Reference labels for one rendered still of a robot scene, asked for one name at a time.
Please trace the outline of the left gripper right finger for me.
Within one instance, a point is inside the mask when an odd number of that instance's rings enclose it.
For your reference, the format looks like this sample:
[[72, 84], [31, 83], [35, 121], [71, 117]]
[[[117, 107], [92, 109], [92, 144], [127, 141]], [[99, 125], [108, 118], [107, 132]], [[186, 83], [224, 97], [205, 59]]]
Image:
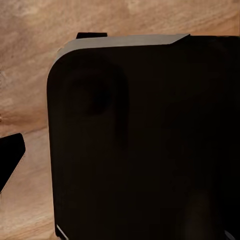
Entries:
[[240, 172], [240, 135], [229, 133], [224, 149], [237, 170]]

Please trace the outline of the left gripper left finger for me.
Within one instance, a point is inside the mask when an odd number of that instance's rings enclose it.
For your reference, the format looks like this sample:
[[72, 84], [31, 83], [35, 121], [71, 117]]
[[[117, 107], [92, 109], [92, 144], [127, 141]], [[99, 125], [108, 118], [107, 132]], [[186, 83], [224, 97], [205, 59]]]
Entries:
[[0, 138], [0, 192], [26, 151], [21, 133]]

